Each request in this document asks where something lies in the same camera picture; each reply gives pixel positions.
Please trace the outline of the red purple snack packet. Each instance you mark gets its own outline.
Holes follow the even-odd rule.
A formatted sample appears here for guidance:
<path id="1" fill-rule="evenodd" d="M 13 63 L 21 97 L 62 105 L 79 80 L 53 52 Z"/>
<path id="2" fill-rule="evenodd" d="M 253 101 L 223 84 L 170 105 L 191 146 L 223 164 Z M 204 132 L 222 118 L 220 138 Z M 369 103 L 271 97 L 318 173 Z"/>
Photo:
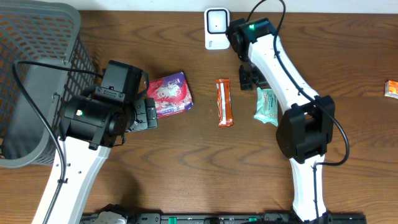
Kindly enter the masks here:
<path id="1" fill-rule="evenodd" d="M 192 95 L 183 72 L 151 80 L 147 96 L 154 99 L 158 118 L 188 111 L 193 106 Z"/>

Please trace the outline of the light teal wipes packet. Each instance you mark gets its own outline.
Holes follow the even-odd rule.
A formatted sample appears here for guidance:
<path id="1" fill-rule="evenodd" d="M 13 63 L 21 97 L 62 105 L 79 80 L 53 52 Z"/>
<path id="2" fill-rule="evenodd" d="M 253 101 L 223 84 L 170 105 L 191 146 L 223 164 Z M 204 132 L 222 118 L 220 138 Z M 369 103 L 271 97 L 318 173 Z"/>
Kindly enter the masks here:
<path id="1" fill-rule="evenodd" d="M 257 106 L 254 119 L 278 127 L 278 102 L 272 89 L 257 87 Z"/>

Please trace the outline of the orange brown snack bar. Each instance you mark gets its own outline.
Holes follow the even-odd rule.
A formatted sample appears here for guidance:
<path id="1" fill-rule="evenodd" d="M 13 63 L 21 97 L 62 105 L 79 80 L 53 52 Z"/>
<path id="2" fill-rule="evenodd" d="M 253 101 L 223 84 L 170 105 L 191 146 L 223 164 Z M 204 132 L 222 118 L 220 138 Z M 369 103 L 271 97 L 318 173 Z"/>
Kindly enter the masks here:
<path id="1" fill-rule="evenodd" d="M 231 110 L 231 93 L 230 93 L 230 79 L 217 79 L 217 105 L 219 127 L 228 127 L 233 125 L 233 115 Z"/>

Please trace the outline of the small orange tissue pack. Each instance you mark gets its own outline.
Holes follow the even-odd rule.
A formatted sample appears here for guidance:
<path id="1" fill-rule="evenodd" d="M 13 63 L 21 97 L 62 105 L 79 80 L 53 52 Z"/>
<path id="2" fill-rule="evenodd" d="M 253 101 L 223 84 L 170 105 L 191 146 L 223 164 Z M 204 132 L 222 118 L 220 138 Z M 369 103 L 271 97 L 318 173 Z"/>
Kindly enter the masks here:
<path id="1" fill-rule="evenodd" d="M 388 80 L 385 82 L 384 96 L 398 99 L 398 82 Z"/>

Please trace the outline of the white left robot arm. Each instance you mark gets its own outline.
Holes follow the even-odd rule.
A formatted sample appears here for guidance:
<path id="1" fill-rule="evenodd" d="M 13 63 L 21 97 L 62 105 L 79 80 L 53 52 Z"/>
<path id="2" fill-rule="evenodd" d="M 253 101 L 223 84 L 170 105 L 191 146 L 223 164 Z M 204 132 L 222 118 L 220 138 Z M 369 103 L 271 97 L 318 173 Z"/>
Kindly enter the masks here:
<path id="1" fill-rule="evenodd" d="M 133 104 L 73 97 L 62 110 L 60 151 L 33 219 L 34 223 L 79 223 L 101 166 L 116 138 L 157 127 L 155 101 Z"/>

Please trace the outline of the white barcode scanner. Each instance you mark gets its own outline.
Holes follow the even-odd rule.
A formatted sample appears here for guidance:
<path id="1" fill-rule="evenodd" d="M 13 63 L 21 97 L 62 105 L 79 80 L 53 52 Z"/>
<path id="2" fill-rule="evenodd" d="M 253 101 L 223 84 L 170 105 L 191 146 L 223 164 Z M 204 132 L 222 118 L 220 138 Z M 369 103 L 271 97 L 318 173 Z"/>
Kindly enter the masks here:
<path id="1" fill-rule="evenodd" d="M 230 42 L 226 36 L 229 26 L 229 11 L 224 7 L 208 8 L 204 12 L 205 48 L 207 50 L 228 49 Z"/>

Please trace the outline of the grey plastic mesh basket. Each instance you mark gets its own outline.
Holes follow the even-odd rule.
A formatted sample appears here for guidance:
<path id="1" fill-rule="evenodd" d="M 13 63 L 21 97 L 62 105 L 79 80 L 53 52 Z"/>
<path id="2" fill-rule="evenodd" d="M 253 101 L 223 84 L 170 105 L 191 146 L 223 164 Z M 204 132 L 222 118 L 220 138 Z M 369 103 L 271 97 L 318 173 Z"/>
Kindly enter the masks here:
<path id="1" fill-rule="evenodd" d="M 16 84 L 56 131 L 60 108 L 96 77 L 72 6 L 41 1 L 1 1 L 1 167 L 52 165 L 55 144 Z"/>

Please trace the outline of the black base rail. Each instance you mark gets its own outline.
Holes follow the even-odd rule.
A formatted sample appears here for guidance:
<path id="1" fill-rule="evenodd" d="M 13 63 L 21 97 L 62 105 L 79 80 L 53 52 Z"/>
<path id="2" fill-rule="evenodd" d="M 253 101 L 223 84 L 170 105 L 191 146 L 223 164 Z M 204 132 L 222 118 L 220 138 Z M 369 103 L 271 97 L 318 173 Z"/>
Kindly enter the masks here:
<path id="1" fill-rule="evenodd" d="M 89 224 L 240 224 L 240 223 L 300 223 L 292 213 L 265 213 L 263 215 L 161 215 L 138 213 L 129 216 L 102 212 L 83 216 L 81 223 Z"/>

